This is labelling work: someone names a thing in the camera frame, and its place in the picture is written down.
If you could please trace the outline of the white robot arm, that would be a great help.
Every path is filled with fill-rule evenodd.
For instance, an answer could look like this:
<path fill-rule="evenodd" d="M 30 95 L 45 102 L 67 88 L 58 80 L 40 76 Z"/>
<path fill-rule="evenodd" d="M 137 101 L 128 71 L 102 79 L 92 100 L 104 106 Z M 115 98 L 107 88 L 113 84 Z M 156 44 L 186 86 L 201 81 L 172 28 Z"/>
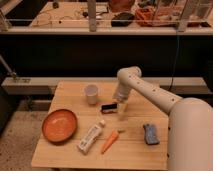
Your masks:
<path fill-rule="evenodd" d="M 168 115 L 168 171 L 213 171 L 213 108 L 146 82 L 141 75 L 136 66 L 120 69 L 114 98 L 124 102 L 134 89 Z"/>

